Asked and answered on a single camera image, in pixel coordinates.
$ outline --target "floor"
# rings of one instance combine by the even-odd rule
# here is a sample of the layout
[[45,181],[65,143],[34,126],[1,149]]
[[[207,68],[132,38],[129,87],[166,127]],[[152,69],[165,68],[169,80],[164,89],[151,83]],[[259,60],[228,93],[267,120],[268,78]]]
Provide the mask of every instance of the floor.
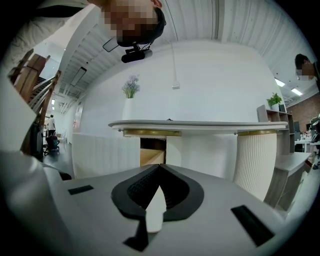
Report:
[[72,164],[71,144],[60,143],[59,152],[50,152],[42,159],[42,163],[69,174],[72,179],[75,178],[74,168]]

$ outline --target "white reception desk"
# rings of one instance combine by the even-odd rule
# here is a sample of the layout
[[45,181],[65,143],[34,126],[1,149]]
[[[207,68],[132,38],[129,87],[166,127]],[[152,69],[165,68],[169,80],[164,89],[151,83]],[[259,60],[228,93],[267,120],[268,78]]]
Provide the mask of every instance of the white reception desk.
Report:
[[277,131],[287,122],[206,122],[119,120],[109,126],[125,137],[166,139],[165,163],[181,166],[182,139],[187,136],[237,135],[233,182],[263,201],[277,153]]

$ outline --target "brick wall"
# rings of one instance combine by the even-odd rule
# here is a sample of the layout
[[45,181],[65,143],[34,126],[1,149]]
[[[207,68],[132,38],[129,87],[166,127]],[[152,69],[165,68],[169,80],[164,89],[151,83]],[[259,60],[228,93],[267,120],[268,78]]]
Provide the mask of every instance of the brick wall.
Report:
[[320,114],[320,94],[317,93],[296,105],[288,107],[287,111],[292,112],[294,122],[299,122],[300,131],[305,132],[307,130],[306,124],[310,124],[310,120]]

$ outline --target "potted plant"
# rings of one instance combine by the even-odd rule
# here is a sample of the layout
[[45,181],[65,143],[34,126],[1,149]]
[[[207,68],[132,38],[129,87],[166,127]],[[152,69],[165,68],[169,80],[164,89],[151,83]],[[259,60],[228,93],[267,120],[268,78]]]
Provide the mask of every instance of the potted plant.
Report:
[[140,91],[140,85],[138,85],[138,81],[139,81],[138,75],[131,75],[122,87],[122,91],[126,96],[123,113],[122,113],[122,120],[131,119],[133,100],[136,93]]
[[282,101],[277,93],[272,93],[272,97],[267,99],[269,106],[274,111],[279,111],[279,103]]

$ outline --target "wooden stair railing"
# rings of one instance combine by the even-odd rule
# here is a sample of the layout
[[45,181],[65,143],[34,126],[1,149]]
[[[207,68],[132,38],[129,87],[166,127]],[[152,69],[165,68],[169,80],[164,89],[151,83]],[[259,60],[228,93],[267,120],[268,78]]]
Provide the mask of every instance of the wooden stair railing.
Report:
[[[58,70],[55,76],[47,80],[39,77],[50,55],[44,58],[38,54],[34,54],[30,61],[26,63],[32,53],[33,49],[23,57],[17,67],[11,70],[8,77],[21,97],[37,114],[37,117],[40,117],[38,120],[39,125],[43,127],[50,98],[58,83],[61,72]],[[30,155],[30,129],[24,138],[21,151],[24,154]]]
[[8,74],[8,77],[11,81],[12,84],[15,84],[18,76],[21,73],[21,70],[23,69],[23,67],[25,66],[26,62],[28,61],[28,59],[30,58],[30,56],[34,53],[34,49],[31,49],[30,51],[28,51],[24,57],[19,61],[19,64],[14,67],[13,69],[11,69],[11,71]]
[[50,98],[52,96],[52,93],[55,89],[56,84],[58,83],[59,77],[61,75],[61,71],[58,70],[55,74],[54,79],[52,80],[51,85],[48,88],[47,94],[44,98],[43,104],[42,104],[42,110],[41,110],[41,115],[40,115],[40,120],[39,120],[39,124],[40,126],[44,126],[45,125],[45,118],[46,118],[46,112],[48,109],[48,105],[50,103]]

